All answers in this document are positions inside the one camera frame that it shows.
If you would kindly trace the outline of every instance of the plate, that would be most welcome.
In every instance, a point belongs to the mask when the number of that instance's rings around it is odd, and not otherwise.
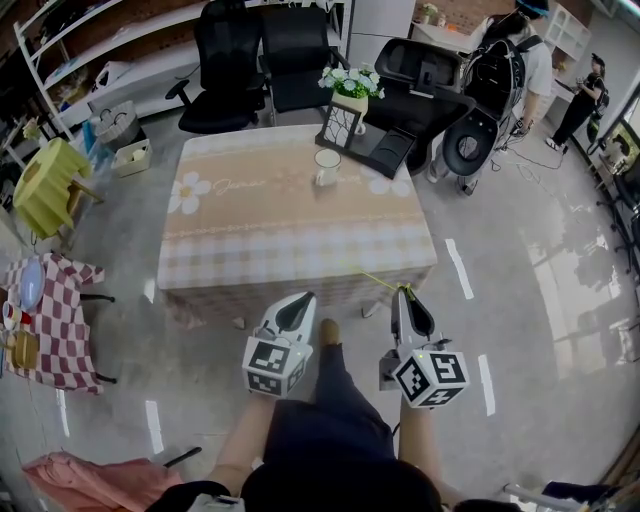
[[[31,260],[22,272],[20,279],[20,302],[25,311],[33,311],[44,292],[44,267],[40,261]]]

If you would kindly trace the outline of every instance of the cup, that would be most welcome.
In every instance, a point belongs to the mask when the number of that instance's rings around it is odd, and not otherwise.
[[[338,171],[340,170],[340,154],[333,149],[321,149],[316,153],[315,183],[319,187],[333,185],[338,181]]]
[[[31,316],[22,311],[19,307],[5,302],[2,305],[2,316],[5,319],[10,320],[14,324],[27,324],[31,323]]]

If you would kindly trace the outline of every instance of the checkered tablecloth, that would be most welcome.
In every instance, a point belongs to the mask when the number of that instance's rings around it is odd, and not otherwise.
[[[38,366],[36,370],[15,368],[7,358],[6,368],[58,389],[101,393],[103,388],[89,353],[89,326],[84,321],[80,287],[104,281],[104,270],[58,254],[44,254],[38,259],[45,269],[44,294],[36,311],[29,313],[32,323],[20,327],[40,342]],[[20,279],[29,261],[12,263],[2,277],[0,286],[7,290],[13,304],[20,303]]]
[[[388,180],[342,157],[337,185],[317,188],[320,128],[185,143],[157,278],[174,313],[246,317],[301,291],[320,305],[387,301],[392,291],[363,270],[392,285],[424,282],[437,257],[406,167]]]

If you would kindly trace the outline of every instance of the pink jacket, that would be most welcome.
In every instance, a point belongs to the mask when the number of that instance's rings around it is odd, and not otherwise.
[[[108,512],[120,507],[144,512],[165,490],[182,483],[177,472],[147,459],[98,466],[65,452],[40,457],[22,470],[69,512]]]

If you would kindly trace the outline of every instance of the flower pot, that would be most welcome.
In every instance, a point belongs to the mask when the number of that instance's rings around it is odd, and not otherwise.
[[[336,91],[333,91],[333,98],[331,100],[338,105],[342,105],[344,107],[350,108],[351,110],[360,112],[360,121],[358,122],[358,127],[356,128],[356,135],[364,135],[364,132],[366,131],[364,125],[364,116],[367,115],[367,111],[369,110],[369,98],[350,98],[349,96],[344,96]]]

